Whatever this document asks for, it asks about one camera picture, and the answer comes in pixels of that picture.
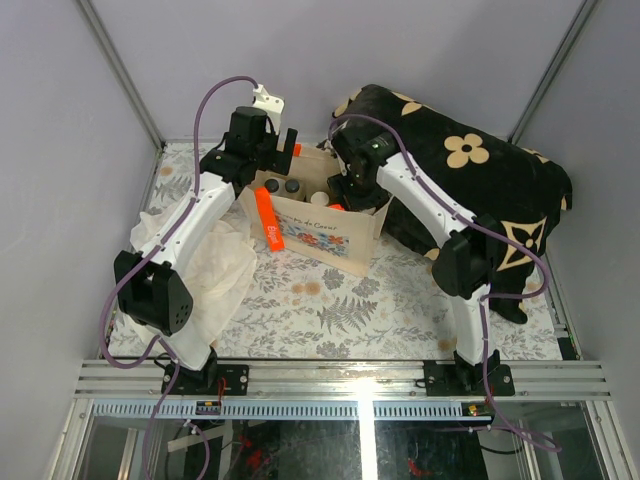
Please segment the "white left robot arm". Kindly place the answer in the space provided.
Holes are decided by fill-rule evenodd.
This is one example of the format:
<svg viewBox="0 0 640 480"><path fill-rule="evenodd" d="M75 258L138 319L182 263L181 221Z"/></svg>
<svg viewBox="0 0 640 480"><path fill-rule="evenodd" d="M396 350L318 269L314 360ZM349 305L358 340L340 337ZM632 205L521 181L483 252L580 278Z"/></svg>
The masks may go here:
<svg viewBox="0 0 640 480"><path fill-rule="evenodd" d="M219 371L214 351L192 319L194 300L182 277L205 235L231 207L258 171L288 173L297 132L281 139L285 102L269 96L239 106L231 115L224 143L198 155L195 190L183 197L159 232L131 253L114 260L119 310L152 335L181 367L197 394L212 392Z"/></svg>

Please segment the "green bottle with cream cap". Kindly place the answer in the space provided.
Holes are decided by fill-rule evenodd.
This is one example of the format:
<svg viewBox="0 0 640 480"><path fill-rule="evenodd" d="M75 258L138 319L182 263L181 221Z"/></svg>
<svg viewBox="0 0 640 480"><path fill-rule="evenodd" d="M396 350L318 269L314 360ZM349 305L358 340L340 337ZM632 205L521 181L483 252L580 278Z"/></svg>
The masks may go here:
<svg viewBox="0 0 640 480"><path fill-rule="evenodd" d="M311 195L309 202L312 205L327 207L330 204L330 197L324 191L317 191Z"/></svg>

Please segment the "clear bottle with black cap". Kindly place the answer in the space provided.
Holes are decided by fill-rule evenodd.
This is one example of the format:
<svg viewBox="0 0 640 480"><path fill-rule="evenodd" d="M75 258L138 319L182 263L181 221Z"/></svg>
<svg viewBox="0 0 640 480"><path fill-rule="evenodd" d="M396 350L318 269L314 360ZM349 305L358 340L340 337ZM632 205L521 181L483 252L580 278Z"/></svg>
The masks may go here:
<svg viewBox="0 0 640 480"><path fill-rule="evenodd" d="M264 182L264 188L272 196L282 197L285 194L284 182L280 178L268 178Z"/></svg>

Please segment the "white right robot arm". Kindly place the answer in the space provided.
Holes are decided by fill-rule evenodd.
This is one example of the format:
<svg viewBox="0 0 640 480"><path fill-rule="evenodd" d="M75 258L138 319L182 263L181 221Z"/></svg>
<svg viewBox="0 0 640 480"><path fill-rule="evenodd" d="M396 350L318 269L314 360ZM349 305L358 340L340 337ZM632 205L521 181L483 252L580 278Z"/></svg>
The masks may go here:
<svg viewBox="0 0 640 480"><path fill-rule="evenodd" d="M349 209L367 209L386 192L403 204L427 229L439 248L432 277L451 299L457 330L455 378L467 394L485 391L500 354L491 347L487 315L488 295L497 241L495 222L477 218L456 204L416 164L397 132L366 138L334 129L328 141L346 165L346 173L329 181Z"/></svg>

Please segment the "beige canvas tote bag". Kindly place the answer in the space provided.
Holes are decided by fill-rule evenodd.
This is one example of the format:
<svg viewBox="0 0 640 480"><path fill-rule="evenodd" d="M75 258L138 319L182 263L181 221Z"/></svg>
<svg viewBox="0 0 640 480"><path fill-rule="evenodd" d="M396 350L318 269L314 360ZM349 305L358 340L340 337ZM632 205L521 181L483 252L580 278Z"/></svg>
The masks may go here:
<svg viewBox="0 0 640 480"><path fill-rule="evenodd" d="M251 221L251 235L264 239L265 232L256 203L255 191L268 178L293 179L301 184L302 197L271 198L274 215L286 249L350 274L367 275L377 241L388 211L381 209L353 212L336 209L337 200L327 179L341 172L339 159L330 151L298 144L287 176L259 171L255 180L239 196L239 202ZM327 207L312 205L311 195L324 191L330 197Z"/></svg>

